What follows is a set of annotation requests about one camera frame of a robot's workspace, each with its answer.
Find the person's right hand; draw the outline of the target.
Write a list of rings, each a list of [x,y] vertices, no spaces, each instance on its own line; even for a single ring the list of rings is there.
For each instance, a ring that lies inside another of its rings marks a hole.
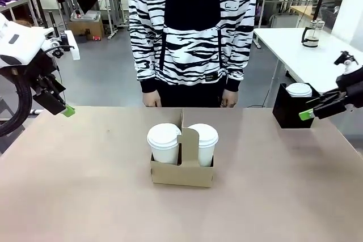
[[[161,107],[161,97],[158,91],[148,92],[142,94],[142,102],[146,107]]]

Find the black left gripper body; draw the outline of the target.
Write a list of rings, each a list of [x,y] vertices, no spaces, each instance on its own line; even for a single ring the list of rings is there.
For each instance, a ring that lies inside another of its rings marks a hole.
[[[53,57],[49,57],[42,50],[38,51],[35,57],[27,66],[27,79],[31,88],[39,94],[46,89],[45,77],[54,76],[52,72],[57,70]]]

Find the person's left hand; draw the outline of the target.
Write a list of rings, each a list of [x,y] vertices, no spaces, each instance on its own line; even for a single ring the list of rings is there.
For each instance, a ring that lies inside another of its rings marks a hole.
[[[238,102],[238,92],[224,89],[221,100],[221,108],[233,108]]]

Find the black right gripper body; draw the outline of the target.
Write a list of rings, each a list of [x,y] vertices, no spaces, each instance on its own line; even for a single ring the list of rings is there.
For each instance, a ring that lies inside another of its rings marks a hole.
[[[339,91],[337,107],[346,109],[346,105],[352,104],[355,108],[362,108],[362,68],[341,75],[336,80]]]

